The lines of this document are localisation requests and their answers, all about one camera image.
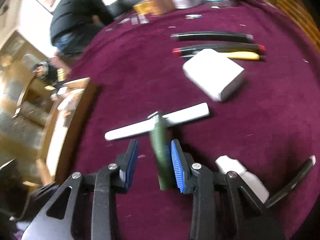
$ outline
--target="metal screw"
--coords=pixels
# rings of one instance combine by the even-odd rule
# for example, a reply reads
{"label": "metal screw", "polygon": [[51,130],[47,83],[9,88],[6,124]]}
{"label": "metal screw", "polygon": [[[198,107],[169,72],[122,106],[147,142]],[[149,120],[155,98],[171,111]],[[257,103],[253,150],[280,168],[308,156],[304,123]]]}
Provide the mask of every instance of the metal screw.
{"label": "metal screw", "polygon": [[109,170],[115,170],[116,168],[118,168],[118,165],[116,163],[111,163],[108,165]]}
{"label": "metal screw", "polygon": [[235,178],[236,176],[238,176],[238,174],[237,174],[235,171],[229,171],[229,172],[228,172],[228,176],[229,176],[230,178]]}
{"label": "metal screw", "polygon": [[199,170],[199,169],[201,169],[201,164],[200,163],[194,163],[192,165],[192,168],[194,168],[195,170]]}
{"label": "metal screw", "polygon": [[72,174],[73,179],[79,179],[80,177],[81,177],[81,173],[78,171]]}

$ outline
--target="white tool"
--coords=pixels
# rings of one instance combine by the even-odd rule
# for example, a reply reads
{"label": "white tool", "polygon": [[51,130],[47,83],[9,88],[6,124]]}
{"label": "white tool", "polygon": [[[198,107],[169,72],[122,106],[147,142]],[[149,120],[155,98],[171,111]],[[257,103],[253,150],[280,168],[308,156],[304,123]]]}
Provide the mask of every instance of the white tool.
{"label": "white tool", "polygon": [[[207,103],[201,103],[196,106],[188,107],[170,114],[163,115],[166,119],[167,127],[196,120],[209,115],[209,108]],[[137,135],[145,132],[149,132],[154,128],[154,120],[149,119],[143,122],[138,122],[132,125],[128,125],[119,129],[115,129],[106,132],[104,138],[107,141],[129,137],[132,135]]]}

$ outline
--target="green cylinder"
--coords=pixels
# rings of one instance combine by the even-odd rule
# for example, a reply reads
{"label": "green cylinder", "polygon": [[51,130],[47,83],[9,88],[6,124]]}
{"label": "green cylinder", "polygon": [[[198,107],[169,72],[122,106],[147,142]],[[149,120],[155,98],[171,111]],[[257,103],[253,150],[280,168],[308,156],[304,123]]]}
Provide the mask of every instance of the green cylinder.
{"label": "green cylinder", "polygon": [[176,187],[170,147],[166,134],[165,119],[161,114],[155,114],[154,128],[150,131],[150,141],[156,155],[159,186],[161,190]]}

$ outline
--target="table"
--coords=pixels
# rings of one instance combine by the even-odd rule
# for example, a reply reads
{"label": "table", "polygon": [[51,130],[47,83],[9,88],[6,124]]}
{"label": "table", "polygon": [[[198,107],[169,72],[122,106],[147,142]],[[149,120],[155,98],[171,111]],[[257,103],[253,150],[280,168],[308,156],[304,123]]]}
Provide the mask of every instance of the table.
{"label": "table", "polygon": [[[185,19],[187,14],[203,18]],[[208,103],[211,117],[174,127],[173,135],[195,161],[213,171],[216,158],[228,155],[256,174],[272,194],[309,156],[320,160],[320,56],[280,10],[262,0],[243,0],[235,8],[204,4],[148,19],[145,25],[107,26],[72,69],[72,78],[90,76],[101,85],[74,171],[96,172],[126,150],[129,138],[108,142],[106,131],[143,121],[156,110],[169,113],[202,102]],[[171,34],[201,30],[252,34],[267,50],[266,62],[237,61],[246,71],[246,82],[224,103],[213,102],[189,81],[182,71],[185,60],[171,53],[196,43],[171,40]],[[192,198],[159,189],[148,135],[133,138],[139,141],[140,155],[133,187],[117,196],[122,239],[187,239]],[[318,174],[316,164],[272,208],[288,239],[316,201]]]}

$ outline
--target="person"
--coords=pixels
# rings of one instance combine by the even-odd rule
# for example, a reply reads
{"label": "person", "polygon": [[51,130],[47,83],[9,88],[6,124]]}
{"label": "person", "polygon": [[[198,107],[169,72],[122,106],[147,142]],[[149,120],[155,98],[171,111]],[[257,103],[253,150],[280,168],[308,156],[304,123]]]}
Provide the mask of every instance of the person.
{"label": "person", "polygon": [[56,90],[59,90],[65,83],[65,81],[59,81],[58,70],[50,60],[35,64],[32,67],[32,72],[35,73],[38,78],[43,80],[46,85],[52,86]]}
{"label": "person", "polygon": [[113,17],[102,0],[61,0],[53,12],[51,43],[57,53],[77,57]]}

